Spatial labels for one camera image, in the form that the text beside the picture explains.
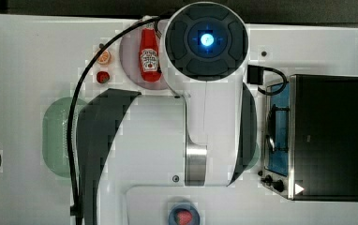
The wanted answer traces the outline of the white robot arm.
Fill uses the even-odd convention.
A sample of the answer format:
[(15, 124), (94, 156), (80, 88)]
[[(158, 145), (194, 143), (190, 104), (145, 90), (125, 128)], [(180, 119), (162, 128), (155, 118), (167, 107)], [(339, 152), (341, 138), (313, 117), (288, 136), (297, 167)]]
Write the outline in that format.
[(234, 11), (187, 5), (160, 39), (165, 93), (109, 88), (81, 110), (83, 225), (128, 225), (134, 187), (226, 187), (241, 175), (257, 138), (247, 52), (247, 27)]

